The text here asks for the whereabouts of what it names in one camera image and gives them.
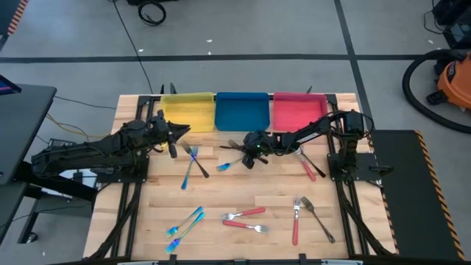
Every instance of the wooden tabletop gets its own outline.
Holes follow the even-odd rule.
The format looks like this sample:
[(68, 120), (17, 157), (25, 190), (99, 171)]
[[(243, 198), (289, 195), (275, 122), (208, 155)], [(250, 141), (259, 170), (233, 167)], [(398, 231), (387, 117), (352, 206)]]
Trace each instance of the wooden tabletop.
[[(359, 111), (354, 93), (336, 95), (340, 110)], [(137, 100), (137, 95), (119, 98), (113, 132), (124, 122), (134, 119)], [(198, 160), (210, 174), (208, 179), (204, 178), (194, 165), (185, 191), (180, 186), (190, 157), (181, 146), (177, 146), (176, 159), (171, 159), (167, 152), (150, 153), (149, 176), (141, 192), (133, 260), (167, 260), (169, 256), (164, 249), (174, 238), (166, 238), (165, 231), (199, 206), (204, 208), (206, 216), (174, 251), (179, 260), (295, 259), (299, 258), (300, 253), (305, 253), (308, 258), (347, 257), (339, 201), (335, 184), (328, 176), (327, 138), (321, 137), (304, 144), (306, 155), (327, 173), (326, 178), (317, 176), (316, 182), (309, 179), (295, 155), (271, 155), (267, 157), (268, 165), (256, 161), (254, 168), (249, 170), (237, 163), (225, 172), (218, 172), (216, 166), (241, 157), (240, 152), (219, 146), (227, 145), (229, 139), (241, 144), (246, 134), (215, 130), (185, 135), (183, 139), (190, 145), (199, 146)], [(369, 151), (365, 140), (358, 144), (358, 151)], [(395, 252), (380, 190), (362, 182), (356, 183), (356, 190), (364, 222), (386, 249)], [(112, 184), (96, 198), (84, 256), (95, 252), (115, 225), (120, 195), (121, 184)], [(335, 244), (329, 243), (314, 216), (303, 208), (300, 211), (299, 243), (297, 246), (291, 243), (293, 199), (296, 195), (306, 196), (312, 201), (318, 217), (335, 237)], [(238, 217), (234, 221), (268, 225), (271, 231), (267, 234), (224, 226), (219, 220), (223, 213), (262, 206), (266, 208), (265, 213)], [(356, 228), (351, 220), (350, 224), (355, 251), (359, 253)], [(121, 254), (124, 253), (126, 235), (127, 227), (121, 235)]]

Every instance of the concrete floor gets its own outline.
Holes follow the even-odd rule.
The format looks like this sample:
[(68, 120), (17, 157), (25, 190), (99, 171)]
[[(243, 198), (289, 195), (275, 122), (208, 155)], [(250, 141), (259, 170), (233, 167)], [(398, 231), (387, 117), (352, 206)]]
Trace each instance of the concrete floor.
[[(441, 35), (422, 27), (430, 0), (180, 0), (166, 2), (167, 21), (149, 27), (136, 7), (117, 5), (141, 55), (347, 54), (335, 3), (341, 3), (356, 54), (423, 54), (448, 48)], [(134, 51), (112, 3), (105, 0), (30, 0), (16, 33), (0, 52), (5, 57), (115, 57)], [(401, 79), (410, 61), (358, 61), (364, 90), (379, 129), (421, 130), (436, 167), (465, 254), (471, 256), (470, 137), (421, 116), (403, 98)], [(355, 92), (349, 60), (211, 60), (145, 62), (154, 91), (173, 82), (182, 92), (305, 91)], [(118, 95), (148, 93), (136, 62), (0, 63), (13, 82), (51, 85), (57, 95), (96, 105), (116, 106)], [(433, 90), (431, 65), (423, 65), (412, 86), (421, 97)], [(437, 111), (470, 124), (457, 107)], [(59, 99), (50, 113), (90, 134), (110, 131), (112, 110)], [(84, 141), (45, 121), (39, 136)], [(28, 157), (45, 144), (35, 141)], [(28, 211), (25, 201), (18, 215)], [(82, 257), (89, 219), (41, 214), (34, 231), (40, 240), (17, 245), (16, 222), (0, 247), (6, 264), (50, 264)]]

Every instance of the vacuum hose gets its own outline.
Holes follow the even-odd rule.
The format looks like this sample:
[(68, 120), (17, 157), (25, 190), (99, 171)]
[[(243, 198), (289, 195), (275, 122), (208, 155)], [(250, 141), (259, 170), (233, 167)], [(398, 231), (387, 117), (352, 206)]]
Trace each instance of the vacuum hose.
[(446, 119), (443, 116), (440, 116), (434, 113), (432, 110), (429, 110), (426, 106), (420, 103), (417, 100), (417, 98), (413, 95), (411, 91), (411, 86), (410, 86), (412, 73), (414, 73), (415, 69), (426, 60), (463, 61), (465, 58), (466, 58), (466, 55), (459, 53), (455, 50), (450, 50), (450, 49), (440, 49), (440, 50), (435, 50), (435, 51), (424, 54), (423, 56), (421, 56), (420, 58), (412, 62), (412, 64), (407, 68), (406, 72), (404, 73), (403, 92), (404, 92), (404, 96), (406, 96), (407, 101), (412, 105), (412, 107), (418, 110), (421, 114), (427, 116), (429, 119), (447, 128), (450, 128), (452, 130), (455, 130), (461, 133), (463, 132), (463, 133), (471, 134), (471, 127), (465, 126), (463, 124), (457, 124), (454, 121)]

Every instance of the black desk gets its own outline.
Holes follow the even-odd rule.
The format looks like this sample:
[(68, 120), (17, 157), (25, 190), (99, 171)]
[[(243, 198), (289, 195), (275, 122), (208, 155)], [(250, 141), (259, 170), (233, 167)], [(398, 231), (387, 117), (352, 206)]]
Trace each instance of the black desk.
[(0, 96), (0, 243), (10, 226), (28, 183), (11, 183), (39, 127), (49, 111), (57, 89), (19, 85), (21, 93)]

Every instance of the orange vacuum cleaner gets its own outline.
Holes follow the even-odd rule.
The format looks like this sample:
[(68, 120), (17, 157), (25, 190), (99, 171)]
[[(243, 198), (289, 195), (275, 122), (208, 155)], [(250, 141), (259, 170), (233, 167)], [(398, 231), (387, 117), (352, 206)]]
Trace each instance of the orange vacuum cleaner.
[(471, 109), (471, 58), (456, 50), (441, 49), (428, 52), (416, 59), (407, 68), (403, 77), (403, 92), (408, 102), (420, 113), (433, 121), (463, 133), (471, 134), (471, 127), (446, 119), (420, 103), (412, 94), (410, 81), (415, 69), (426, 60), (436, 60), (435, 72), (439, 75), (436, 82), (438, 91), (427, 96), (431, 105), (449, 102), (459, 107)]

